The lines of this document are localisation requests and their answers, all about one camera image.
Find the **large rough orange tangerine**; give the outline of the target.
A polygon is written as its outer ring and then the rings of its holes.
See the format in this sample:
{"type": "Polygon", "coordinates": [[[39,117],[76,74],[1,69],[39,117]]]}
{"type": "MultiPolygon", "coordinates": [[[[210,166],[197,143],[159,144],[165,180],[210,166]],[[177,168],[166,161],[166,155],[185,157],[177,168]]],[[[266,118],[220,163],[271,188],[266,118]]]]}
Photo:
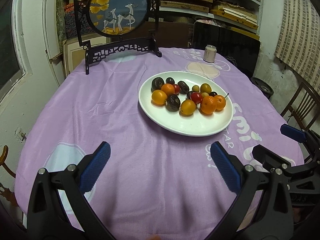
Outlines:
{"type": "Polygon", "coordinates": [[[211,115],[217,108],[217,100],[213,96],[205,96],[200,104],[200,110],[203,114],[211,115]]]}

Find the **small orange tangerine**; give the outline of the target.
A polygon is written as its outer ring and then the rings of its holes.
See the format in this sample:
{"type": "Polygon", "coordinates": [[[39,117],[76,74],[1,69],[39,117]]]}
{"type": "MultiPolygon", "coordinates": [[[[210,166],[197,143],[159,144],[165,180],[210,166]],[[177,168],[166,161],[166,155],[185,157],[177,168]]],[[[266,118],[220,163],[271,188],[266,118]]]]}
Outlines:
{"type": "Polygon", "coordinates": [[[172,84],[170,83],[165,83],[162,87],[161,87],[161,91],[163,91],[167,96],[170,96],[172,94],[175,94],[175,88],[172,84]]]}
{"type": "Polygon", "coordinates": [[[222,95],[216,95],[214,96],[216,99],[216,111],[221,111],[225,108],[226,106],[226,99],[222,95]]]}

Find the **yellow orange tomato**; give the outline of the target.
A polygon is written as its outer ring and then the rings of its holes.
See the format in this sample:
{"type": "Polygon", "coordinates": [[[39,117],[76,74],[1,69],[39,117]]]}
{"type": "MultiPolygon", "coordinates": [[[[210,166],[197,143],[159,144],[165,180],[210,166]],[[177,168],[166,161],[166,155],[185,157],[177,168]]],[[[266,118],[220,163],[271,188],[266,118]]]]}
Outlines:
{"type": "Polygon", "coordinates": [[[203,83],[201,86],[200,86],[200,92],[201,93],[208,93],[210,94],[212,92],[212,88],[209,84],[207,83],[203,83]]]}
{"type": "Polygon", "coordinates": [[[181,103],[180,113],[189,116],[195,112],[196,108],[196,104],[192,100],[186,99],[181,103]]]}

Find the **red cherry tomato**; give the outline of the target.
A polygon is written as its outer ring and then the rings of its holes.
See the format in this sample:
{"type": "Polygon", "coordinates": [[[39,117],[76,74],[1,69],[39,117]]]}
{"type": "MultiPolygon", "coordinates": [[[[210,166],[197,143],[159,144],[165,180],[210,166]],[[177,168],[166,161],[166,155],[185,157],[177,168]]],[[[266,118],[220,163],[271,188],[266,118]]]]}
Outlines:
{"type": "Polygon", "coordinates": [[[198,92],[192,92],[190,95],[190,99],[196,104],[200,104],[202,102],[202,95],[198,92]]]}
{"type": "Polygon", "coordinates": [[[174,87],[174,94],[178,95],[180,93],[180,87],[178,84],[173,84],[174,87]]]}

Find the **tan longan fruit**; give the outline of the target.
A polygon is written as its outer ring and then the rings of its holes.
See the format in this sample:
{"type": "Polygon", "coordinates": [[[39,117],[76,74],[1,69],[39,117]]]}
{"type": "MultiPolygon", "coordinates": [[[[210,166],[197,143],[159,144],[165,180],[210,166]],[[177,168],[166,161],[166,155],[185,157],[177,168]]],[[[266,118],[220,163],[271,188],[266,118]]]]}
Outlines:
{"type": "Polygon", "coordinates": [[[209,94],[206,93],[206,92],[203,92],[201,95],[202,95],[203,98],[206,97],[206,96],[209,96],[209,94]]]}
{"type": "Polygon", "coordinates": [[[193,93],[199,93],[200,92],[200,87],[198,85],[194,85],[192,87],[192,90],[191,90],[193,93]]]}

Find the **small orange kumquat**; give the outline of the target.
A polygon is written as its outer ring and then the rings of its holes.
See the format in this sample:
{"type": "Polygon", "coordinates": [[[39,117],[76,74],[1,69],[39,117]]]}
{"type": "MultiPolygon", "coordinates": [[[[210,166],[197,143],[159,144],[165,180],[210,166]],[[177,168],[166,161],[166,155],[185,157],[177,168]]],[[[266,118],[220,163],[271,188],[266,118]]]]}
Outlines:
{"type": "Polygon", "coordinates": [[[152,103],[159,106],[165,105],[167,98],[168,98],[167,94],[164,91],[159,89],[154,90],[153,93],[151,94],[152,103]]]}

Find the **dark cherry with stem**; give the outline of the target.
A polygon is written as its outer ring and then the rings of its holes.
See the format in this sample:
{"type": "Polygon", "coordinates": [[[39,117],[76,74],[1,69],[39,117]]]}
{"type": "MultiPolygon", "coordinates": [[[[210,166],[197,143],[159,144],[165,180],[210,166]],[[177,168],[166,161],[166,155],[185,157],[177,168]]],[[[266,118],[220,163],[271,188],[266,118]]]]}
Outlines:
{"type": "Polygon", "coordinates": [[[213,96],[213,97],[215,97],[215,96],[217,96],[218,94],[217,94],[217,92],[215,92],[215,91],[212,91],[212,92],[210,92],[209,93],[209,96],[213,96]]]}
{"type": "Polygon", "coordinates": [[[166,84],[171,84],[174,85],[175,84],[175,80],[172,77],[168,77],[165,81],[166,84]]]}

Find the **wooden chair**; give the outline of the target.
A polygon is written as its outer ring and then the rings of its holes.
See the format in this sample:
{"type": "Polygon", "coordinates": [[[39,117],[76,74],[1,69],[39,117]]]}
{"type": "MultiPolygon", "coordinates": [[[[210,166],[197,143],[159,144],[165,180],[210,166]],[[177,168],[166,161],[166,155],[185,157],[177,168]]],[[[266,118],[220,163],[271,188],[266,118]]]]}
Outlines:
{"type": "Polygon", "coordinates": [[[319,118],[319,94],[306,81],[302,81],[281,116],[289,112],[288,121],[295,119],[302,130],[309,130],[319,118]]]}

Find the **white oval plate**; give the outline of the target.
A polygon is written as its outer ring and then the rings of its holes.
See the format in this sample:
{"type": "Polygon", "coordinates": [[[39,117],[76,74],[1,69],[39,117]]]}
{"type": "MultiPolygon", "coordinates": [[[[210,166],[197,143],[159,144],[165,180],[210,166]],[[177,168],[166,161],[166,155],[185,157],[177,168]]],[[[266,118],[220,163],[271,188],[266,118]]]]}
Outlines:
{"type": "Polygon", "coordinates": [[[227,128],[233,118],[228,93],[214,81],[181,71],[162,72],[140,87],[138,102],[156,124],[190,137],[206,137],[227,128]]]}

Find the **purple printed tablecloth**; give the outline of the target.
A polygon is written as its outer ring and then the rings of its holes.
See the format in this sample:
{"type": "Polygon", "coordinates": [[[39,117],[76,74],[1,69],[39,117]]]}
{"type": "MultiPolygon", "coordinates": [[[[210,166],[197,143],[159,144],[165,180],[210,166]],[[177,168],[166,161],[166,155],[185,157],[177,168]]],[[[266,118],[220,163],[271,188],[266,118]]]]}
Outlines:
{"type": "Polygon", "coordinates": [[[163,48],[162,56],[126,51],[85,73],[80,64],[46,104],[27,136],[16,172],[15,195],[27,211],[38,170],[61,171],[93,153],[101,142],[111,157],[93,190],[93,210],[117,239],[204,239],[232,204],[229,191],[210,157],[220,142],[229,154],[256,169],[252,148],[261,144],[301,165],[300,146],[280,133],[284,119],[263,93],[231,61],[203,51],[163,48]],[[231,124],[211,137],[169,132],[138,104],[138,91],[149,77],[166,71],[203,75],[230,96],[231,124]]]}

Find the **checkered curtain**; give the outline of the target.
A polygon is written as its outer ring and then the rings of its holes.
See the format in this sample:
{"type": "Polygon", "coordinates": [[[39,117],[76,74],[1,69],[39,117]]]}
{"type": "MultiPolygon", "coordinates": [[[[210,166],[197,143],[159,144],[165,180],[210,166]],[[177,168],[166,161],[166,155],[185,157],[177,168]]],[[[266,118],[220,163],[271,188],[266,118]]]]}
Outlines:
{"type": "Polygon", "coordinates": [[[319,14],[310,0],[284,0],[274,55],[319,92],[319,14]]]}

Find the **white drink can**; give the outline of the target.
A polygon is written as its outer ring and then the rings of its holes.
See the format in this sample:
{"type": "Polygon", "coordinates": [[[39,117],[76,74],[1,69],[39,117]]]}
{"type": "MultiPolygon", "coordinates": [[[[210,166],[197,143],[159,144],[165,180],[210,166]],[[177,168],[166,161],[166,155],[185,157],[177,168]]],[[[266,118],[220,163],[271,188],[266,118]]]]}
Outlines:
{"type": "Polygon", "coordinates": [[[203,60],[208,63],[214,63],[216,57],[217,49],[215,46],[206,45],[204,50],[203,60]]]}

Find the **round deer picture screen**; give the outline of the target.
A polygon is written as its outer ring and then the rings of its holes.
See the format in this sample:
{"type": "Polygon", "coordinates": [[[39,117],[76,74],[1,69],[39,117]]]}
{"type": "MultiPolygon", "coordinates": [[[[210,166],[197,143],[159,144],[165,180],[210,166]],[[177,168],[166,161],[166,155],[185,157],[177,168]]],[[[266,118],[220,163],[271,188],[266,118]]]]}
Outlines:
{"type": "Polygon", "coordinates": [[[150,31],[146,37],[127,38],[148,20],[151,12],[154,13],[155,23],[159,23],[159,2],[153,6],[151,0],[87,0],[87,3],[81,6],[79,0],[73,0],[73,5],[78,43],[85,51],[86,74],[89,74],[90,66],[123,51],[152,52],[157,57],[162,56],[154,31],[150,31]],[[88,25],[96,34],[114,38],[115,41],[93,45],[90,40],[83,40],[80,15],[85,16],[88,25]]]}

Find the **window with white frame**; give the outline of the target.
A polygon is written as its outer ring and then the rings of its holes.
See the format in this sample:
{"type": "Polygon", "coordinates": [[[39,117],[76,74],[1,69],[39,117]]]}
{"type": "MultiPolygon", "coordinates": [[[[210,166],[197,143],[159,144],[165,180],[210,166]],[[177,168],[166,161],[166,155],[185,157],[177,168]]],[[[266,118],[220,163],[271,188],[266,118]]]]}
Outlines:
{"type": "Polygon", "coordinates": [[[8,0],[1,7],[1,99],[33,74],[22,26],[22,0],[8,0]]]}

